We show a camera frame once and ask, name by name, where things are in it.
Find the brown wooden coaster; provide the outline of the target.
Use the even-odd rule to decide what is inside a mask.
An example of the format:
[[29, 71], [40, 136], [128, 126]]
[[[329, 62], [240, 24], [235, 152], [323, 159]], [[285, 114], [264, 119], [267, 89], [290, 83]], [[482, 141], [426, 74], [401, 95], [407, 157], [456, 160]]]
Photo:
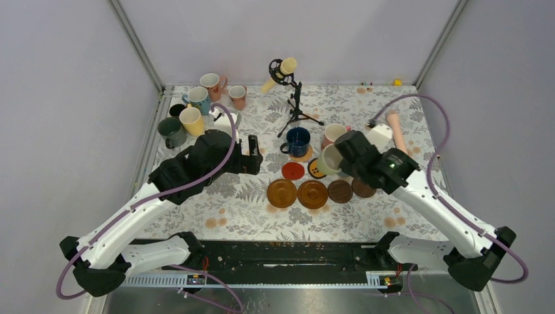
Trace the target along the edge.
[[266, 197], [274, 207], [286, 208], [296, 201], [297, 189], [292, 181], [288, 179], [277, 179], [268, 185]]

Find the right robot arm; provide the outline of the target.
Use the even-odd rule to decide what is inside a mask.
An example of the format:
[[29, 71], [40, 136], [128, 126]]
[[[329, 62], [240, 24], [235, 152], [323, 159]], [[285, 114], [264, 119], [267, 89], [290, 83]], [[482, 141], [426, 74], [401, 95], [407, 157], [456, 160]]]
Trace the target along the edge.
[[398, 263], [438, 268], [475, 292], [492, 281], [516, 239], [511, 228], [496, 228], [472, 215], [434, 188], [425, 171], [406, 153], [397, 148], [381, 153], [359, 131], [343, 134], [331, 148], [340, 155], [341, 171], [401, 200], [447, 237], [447, 241], [431, 241], [389, 232], [375, 252], [381, 268], [390, 270]]

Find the salmon mug with handle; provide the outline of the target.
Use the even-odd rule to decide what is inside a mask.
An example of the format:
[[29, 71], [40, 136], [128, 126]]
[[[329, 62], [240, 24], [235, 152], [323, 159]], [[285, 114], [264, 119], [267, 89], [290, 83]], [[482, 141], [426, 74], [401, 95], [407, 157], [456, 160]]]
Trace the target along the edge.
[[224, 89], [228, 85], [228, 78], [216, 73], [207, 73], [200, 78], [200, 84], [208, 90], [210, 100], [215, 103], [221, 100]]

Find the dark blue mug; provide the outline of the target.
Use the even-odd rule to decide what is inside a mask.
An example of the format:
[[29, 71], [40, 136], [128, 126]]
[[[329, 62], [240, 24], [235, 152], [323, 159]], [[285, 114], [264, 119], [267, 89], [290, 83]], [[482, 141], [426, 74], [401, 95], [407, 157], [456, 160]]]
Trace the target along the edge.
[[306, 128], [295, 127], [287, 132], [285, 142], [279, 149], [283, 154], [288, 154], [294, 158], [301, 158], [308, 153], [310, 140], [311, 135]]

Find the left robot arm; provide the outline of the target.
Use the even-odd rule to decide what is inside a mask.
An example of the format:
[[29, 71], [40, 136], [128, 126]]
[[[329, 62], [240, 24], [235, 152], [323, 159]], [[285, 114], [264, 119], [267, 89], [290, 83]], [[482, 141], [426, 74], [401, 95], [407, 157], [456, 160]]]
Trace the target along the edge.
[[263, 161], [257, 136], [242, 142], [220, 130], [207, 130], [177, 156], [164, 160], [137, 194], [100, 227], [82, 237], [67, 236], [60, 249], [78, 285], [94, 297], [118, 288], [127, 278], [155, 268], [197, 268], [204, 248], [192, 232], [140, 244], [137, 234], [160, 215], [200, 194], [222, 174], [257, 175]]

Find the light green mug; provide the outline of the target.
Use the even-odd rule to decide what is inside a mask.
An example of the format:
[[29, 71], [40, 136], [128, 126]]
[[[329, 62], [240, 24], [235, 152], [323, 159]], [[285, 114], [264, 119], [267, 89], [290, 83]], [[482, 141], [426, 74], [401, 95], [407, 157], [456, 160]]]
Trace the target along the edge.
[[324, 175], [335, 175], [341, 172], [340, 164], [343, 156], [334, 144], [327, 145], [317, 158], [317, 168]]

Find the woven rattan coaster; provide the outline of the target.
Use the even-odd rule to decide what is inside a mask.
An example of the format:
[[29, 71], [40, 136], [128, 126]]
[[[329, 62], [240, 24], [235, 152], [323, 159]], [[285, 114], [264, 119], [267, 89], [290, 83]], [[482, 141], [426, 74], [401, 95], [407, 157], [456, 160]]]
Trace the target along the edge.
[[311, 145], [308, 145], [308, 150], [305, 155], [301, 157], [294, 157], [293, 155], [290, 154], [289, 157], [294, 162], [299, 162], [299, 163], [309, 162], [313, 158], [313, 148]]

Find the brown wooden knob lid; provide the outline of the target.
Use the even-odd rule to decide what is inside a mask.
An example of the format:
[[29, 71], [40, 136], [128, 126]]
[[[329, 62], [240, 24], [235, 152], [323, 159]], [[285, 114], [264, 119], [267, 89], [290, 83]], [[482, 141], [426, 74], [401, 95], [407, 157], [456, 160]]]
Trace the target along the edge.
[[323, 183], [317, 180], [309, 180], [299, 186], [297, 198], [305, 208], [319, 209], [326, 204], [329, 194]]

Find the small pink mug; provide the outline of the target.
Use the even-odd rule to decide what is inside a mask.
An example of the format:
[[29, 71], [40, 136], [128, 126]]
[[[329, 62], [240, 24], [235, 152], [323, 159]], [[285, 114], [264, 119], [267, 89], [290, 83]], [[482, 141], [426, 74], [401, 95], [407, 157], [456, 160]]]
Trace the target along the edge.
[[228, 90], [229, 98], [233, 107], [242, 111], [246, 106], [247, 87], [246, 86], [232, 86]]

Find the red round coaster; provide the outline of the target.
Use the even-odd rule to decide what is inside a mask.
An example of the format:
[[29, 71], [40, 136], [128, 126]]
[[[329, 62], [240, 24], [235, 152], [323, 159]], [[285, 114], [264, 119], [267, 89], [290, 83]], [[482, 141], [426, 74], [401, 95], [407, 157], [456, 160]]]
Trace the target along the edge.
[[297, 162], [288, 162], [281, 168], [284, 179], [290, 181], [299, 180], [305, 174], [304, 166]]

